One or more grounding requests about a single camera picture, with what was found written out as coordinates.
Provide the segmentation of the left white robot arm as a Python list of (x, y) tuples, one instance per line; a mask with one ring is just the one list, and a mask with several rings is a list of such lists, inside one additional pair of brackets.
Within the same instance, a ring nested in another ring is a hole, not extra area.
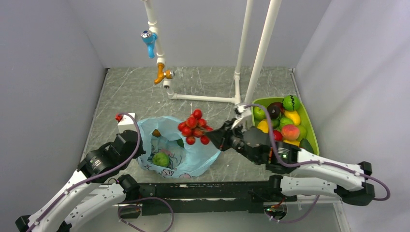
[(88, 152), (69, 181), (46, 205), (15, 221), (17, 229), (20, 232), (72, 232), (99, 211), (122, 201), (136, 201), (139, 186), (128, 174), (89, 200), (84, 199), (126, 169), (132, 159), (145, 154), (142, 144), (138, 132), (125, 130), (117, 134), (114, 141)]

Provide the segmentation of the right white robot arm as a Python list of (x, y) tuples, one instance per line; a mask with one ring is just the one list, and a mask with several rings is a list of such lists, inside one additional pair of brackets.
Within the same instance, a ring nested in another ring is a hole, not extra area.
[(271, 142), (269, 134), (256, 127), (243, 131), (226, 121), (205, 136), (220, 151), (233, 149), (252, 163), (272, 172), (266, 194), (269, 199), (294, 198), (297, 195), (324, 195), (356, 206), (375, 200), (374, 186), (367, 182), (371, 173), (368, 162), (345, 164), (317, 156), (285, 142)]

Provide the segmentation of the light blue plastic bag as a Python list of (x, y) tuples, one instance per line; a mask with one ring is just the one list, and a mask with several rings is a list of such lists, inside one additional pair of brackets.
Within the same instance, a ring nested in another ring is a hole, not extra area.
[[(177, 144), (176, 141), (183, 138), (177, 129), (180, 122), (173, 116), (152, 117), (137, 122), (141, 144), (146, 152), (137, 159), (142, 169), (154, 171), (164, 178), (194, 178), (214, 163), (221, 151), (212, 143), (203, 145), (197, 141), (194, 145), (188, 145), (184, 142), (184, 148)], [(152, 164), (152, 157), (158, 152), (169, 156), (168, 167)]]

